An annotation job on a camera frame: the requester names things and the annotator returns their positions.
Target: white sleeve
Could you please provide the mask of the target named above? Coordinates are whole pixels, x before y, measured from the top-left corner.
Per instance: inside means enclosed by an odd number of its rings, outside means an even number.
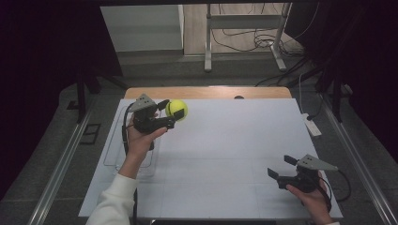
[[[137,186],[137,180],[117,174],[108,189],[99,195],[99,203],[86,224],[129,225]]]

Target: wall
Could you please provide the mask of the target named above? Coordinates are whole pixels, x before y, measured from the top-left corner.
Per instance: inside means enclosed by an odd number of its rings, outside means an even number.
[[[183,48],[178,6],[102,7],[101,11],[117,52]]]

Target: human arm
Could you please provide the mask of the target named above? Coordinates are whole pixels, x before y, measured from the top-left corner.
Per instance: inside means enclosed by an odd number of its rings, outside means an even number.
[[[325,184],[322,180],[319,181],[319,185],[321,188],[326,190]],[[301,200],[316,225],[340,224],[339,222],[333,222],[333,219],[329,215],[324,196],[318,189],[311,193],[304,193],[291,185],[287,185],[286,188]]]
[[[113,183],[99,195],[99,203],[86,224],[130,224],[133,194],[138,186],[135,178],[150,144],[166,131],[163,127],[145,135],[128,126],[129,151]]]

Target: white tabletop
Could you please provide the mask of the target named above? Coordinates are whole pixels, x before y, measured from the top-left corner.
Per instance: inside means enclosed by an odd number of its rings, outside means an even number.
[[[317,157],[295,99],[184,101],[188,116],[159,138],[151,153],[154,175],[140,176],[139,218],[309,218],[299,200],[267,174],[267,168],[296,174],[284,155]],[[80,217],[91,214],[123,161],[120,126],[130,103],[120,101]],[[342,217],[334,198],[330,215]]]

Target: person's right hand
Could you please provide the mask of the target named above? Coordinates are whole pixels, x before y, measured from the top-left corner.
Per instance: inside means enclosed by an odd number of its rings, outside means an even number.
[[[326,191],[322,180],[319,180],[319,185]],[[329,224],[333,222],[329,215],[325,198],[318,189],[311,193],[304,193],[291,185],[287,185],[286,188],[301,200],[315,224]]]

